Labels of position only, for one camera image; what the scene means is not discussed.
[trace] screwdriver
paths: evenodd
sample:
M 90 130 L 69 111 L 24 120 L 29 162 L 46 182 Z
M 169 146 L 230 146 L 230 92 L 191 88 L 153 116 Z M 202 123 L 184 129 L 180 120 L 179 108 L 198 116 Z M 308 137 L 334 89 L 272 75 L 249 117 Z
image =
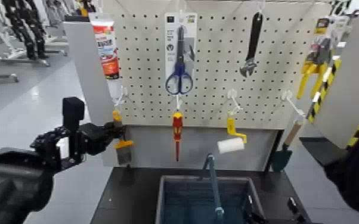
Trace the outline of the screwdriver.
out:
M 172 127 L 174 128 L 174 141 L 175 141 L 175 159 L 176 161 L 180 158 L 180 140 L 182 132 L 182 114 L 175 112 L 172 116 Z

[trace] white paint roller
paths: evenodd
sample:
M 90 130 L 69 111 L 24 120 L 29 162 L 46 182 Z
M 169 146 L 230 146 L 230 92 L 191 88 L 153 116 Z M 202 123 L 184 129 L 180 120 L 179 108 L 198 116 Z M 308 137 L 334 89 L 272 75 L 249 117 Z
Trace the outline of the white paint roller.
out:
M 230 153 L 233 151 L 239 151 L 245 149 L 245 144 L 242 138 L 231 138 L 224 141 L 217 142 L 218 151 L 220 154 Z

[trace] blue scissors handle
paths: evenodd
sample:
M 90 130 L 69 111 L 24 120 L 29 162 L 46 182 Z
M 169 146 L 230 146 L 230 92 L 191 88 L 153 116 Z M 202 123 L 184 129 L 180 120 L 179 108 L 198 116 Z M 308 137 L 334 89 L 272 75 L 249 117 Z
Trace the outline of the blue scissors handle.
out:
M 168 77 L 168 79 L 166 81 L 166 90 L 167 90 L 167 92 L 169 92 L 170 94 L 173 94 L 173 95 L 187 94 L 188 92 L 191 91 L 191 89 L 193 87 L 192 77 L 185 71 L 185 64 L 183 66 L 180 64 L 181 63 L 177 63 L 175 65 L 174 72 Z M 185 89 L 182 87 L 183 86 L 182 81 L 184 79 L 189 80 L 188 86 L 186 86 Z M 177 88 L 170 89 L 170 86 L 169 86 L 170 82 L 177 84 L 177 86 L 176 86 Z

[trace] black table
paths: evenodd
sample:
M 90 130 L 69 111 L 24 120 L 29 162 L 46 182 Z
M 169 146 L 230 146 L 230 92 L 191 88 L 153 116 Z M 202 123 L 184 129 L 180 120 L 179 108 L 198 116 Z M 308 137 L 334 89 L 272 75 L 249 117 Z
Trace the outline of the black table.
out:
M 152 224 L 156 216 L 157 195 L 162 175 L 199 175 L 201 170 L 124 168 L 113 169 L 91 224 Z M 306 211 L 285 173 L 218 170 L 217 176 L 250 177 L 255 184 L 266 218 L 270 223 L 295 223 L 287 207 L 293 197 L 308 219 Z

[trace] scissors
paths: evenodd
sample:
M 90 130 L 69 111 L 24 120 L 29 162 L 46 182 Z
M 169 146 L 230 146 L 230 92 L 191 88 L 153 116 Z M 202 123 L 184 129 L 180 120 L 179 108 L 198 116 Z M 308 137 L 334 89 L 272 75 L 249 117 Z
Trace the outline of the scissors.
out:
M 176 88 L 170 86 L 171 83 L 176 85 Z M 174 72 L 168 77 L 166 81 L 166 90 L 170 94 L 187 94 L 193 87 L 192 77 L 187 73 L 184 62 L 184 27 L 178 28 L 178 42 L 177 42 L 177 60 L 175 62 Z

